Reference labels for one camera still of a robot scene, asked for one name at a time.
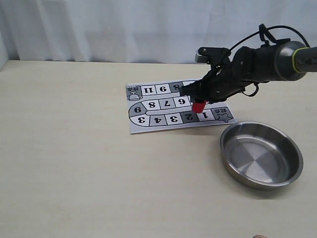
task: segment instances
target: black cable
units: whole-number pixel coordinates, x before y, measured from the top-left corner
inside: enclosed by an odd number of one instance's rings
[[[294,29],[294,28],[292,28],[292,27],[284,26],[284,25],[277,25],[277,26],[268,27],[267,29],[268,29],[268,30],[272,30],[272,29],[277,29],[277,28],[284,28],[284,29],[288,29],[288,30],[291,30],[291,31],[295,32],[295,33],[303,40],[303,42],[305,43],[305,45],[310,48],[310,45],[308,44],[308,42],[307,42],[307,40],[305,39],[305,37],[304,37],[299,31],[297,31],[296,29]],[[234,48],[236,48],[239,44],[245,42],[246,40],[250,39],[251,37],[256,36],[256,35],[259,34],[259,33],[260,33],[260,31],[255,32],[255,33],[251,34],[250,36],[247,36],[246,38],[242,39],[242,40],[239,41],[237,44],[235,44],[233,47],[231,47],[230,50],[229,50],[229,52],[231,52],[231,51],[232,51]],[[224,60],[224,58],[225,58],[226,56],[227,56],[227,54],[225,54],[225,55],[223,56],[223,58],[222,58],[221,61],[220,61],[220,64],[222,63],[222,61]]]

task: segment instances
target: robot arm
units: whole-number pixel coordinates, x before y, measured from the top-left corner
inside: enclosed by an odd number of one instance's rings
[[[290,39],[276,40],[268,31],[274,28],[287,28],[296,32],[305,44]],[[234,47],[254,35],[260,35],[264,42],[258,49],[241,47],[230,61]],[[270,45],[267,38],[274,43]],[[305,38],[295,29],[287,26],[266,28],[259,26],[259,32],[245,38],[231,49],[199,48],[196,62],[211,65],[211,70],[200,80],[180,88],[181,96],[190,96],[193,111],[201,113],[206,103],[226,101],[237,94],[245,94],[245,88],[254,84],[255,96],[260,83],[270,81],[296,81],[307,72],[317,72],[317,47],[310,48]]]

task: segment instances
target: metal bowl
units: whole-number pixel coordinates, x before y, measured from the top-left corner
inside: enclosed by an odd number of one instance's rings
[[[230,125],[221,135],[220,147],[228,172],[249,187],[283,187],[294,182],[303,170],[303,157],[294,141],[261,122]]]

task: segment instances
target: star symbol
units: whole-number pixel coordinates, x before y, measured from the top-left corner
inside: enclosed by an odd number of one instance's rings
[[[217,120],[222,120],[225,123],[227,123],[229,120],[231,120],[232,118],[228,116],[227,113],[224,114],[218,114],[218,119]]]

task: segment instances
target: table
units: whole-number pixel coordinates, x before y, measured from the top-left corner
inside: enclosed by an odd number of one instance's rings
[[[129,134],[125,84],[208,65],[9,61],[0,71],[1,238],[306,238],[317,235],[317,75],[228,100],[287,133],[304,170],[254,191],[224,169],[226,125]]]

